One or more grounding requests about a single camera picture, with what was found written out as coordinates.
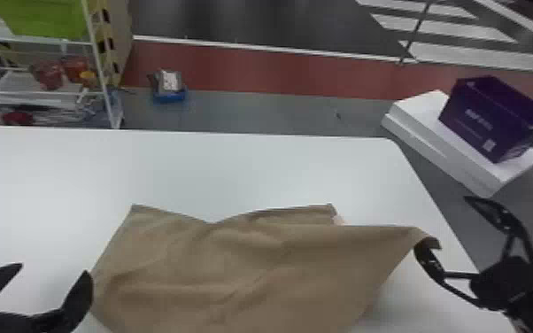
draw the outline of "purple cardboard box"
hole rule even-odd
[[[493,76],[457,80],[440,121],[493,163],[533,146],[533,100]]]

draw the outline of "red object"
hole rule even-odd
[[[46,61],[32,65],[31,74],[42,84],[44,90],[62,88],[62,67],[55,61]]]
[[[21,111],[13,111],[2,116],[4,125],[8,126],[31,126],[34,123],[33,116]]]
[[[134,42],[121,84],[149,87],[146,74],[157,68],[176,68],[194,90],[388,100],[434,89],[450,94],[457,79],[493,75],[533,99],[533,72],[140,41]],[[331,80],[343,84],[323,83]]]
[[[89,63],[85,57],[63,57],[61,62],[62,67],[64,67],[64,73],[68,77],[68,80],[72,83],[81,83],[81,73],[89,70]]]

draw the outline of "red flooring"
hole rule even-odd
[[[135,43],[122,84],[147,87],[158,68],[181,71],[190,89],[390,100],[490,74],[533,98],[532,72],[148,42]]]

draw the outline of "green bin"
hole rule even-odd
[[[87,30],[81,0],[0,0],[0,18],[15,35],[79,40]]]

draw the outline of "metal pole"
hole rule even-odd
[[[421,24],[428,17],[429,7],[431,7],[435,1],[436,0],[428,0],[426,2],[426,6],[423,7],[423,11],[420,14],[420,18],[417,21],[417,24],[415,25],[415,29],[409,35],[409,39],[407,40],[407,45],[405,46],[405,52],[403,53],[403,56],[401,56],[401,59],[398,61],[399,65],[403,65],[405,63],[405,58],[409,57],[409,49],[411,49],[411,45],[413,44],[413,42],[415,42],[415,38],[417,37],[417,34],[420,32]]]
[[[104,93],[105,109],[107,111],[108,118],[110,119],[110,125],[112,126],[112,128],[119,129],[121,120],[114,119],[113,117],[112,100],[110,98],[110,93],[107,89],[107,85],[105,84],[104,67],[101,61],[101,56],[99,55],[99,49],[97,48],[96,31],[93,28],[93,23],[91,22],[91,16],[89,13],[89,1],[81,0],[81,4],[82,4],[82,11],[85,14],[85,22],[87,23],[87,30],[89,31],[89,40],[91,42],[91,48],[93,49],[93,56],[95,57],[95,66],[97,67],[97,77],[99,78],[99,84],[101,85],[101,90]]]

